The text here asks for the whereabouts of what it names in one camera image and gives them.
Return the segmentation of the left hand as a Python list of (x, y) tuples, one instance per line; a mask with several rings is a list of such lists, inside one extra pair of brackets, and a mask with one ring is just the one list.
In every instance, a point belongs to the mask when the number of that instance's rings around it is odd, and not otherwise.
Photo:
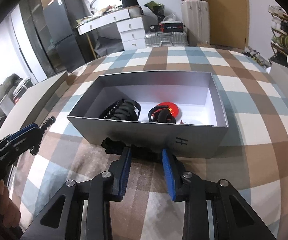
[(0, 180), (0, 239), (20, 239), (22, 230), (19, 227), (21, 213), (10, 199), (8, 188)]

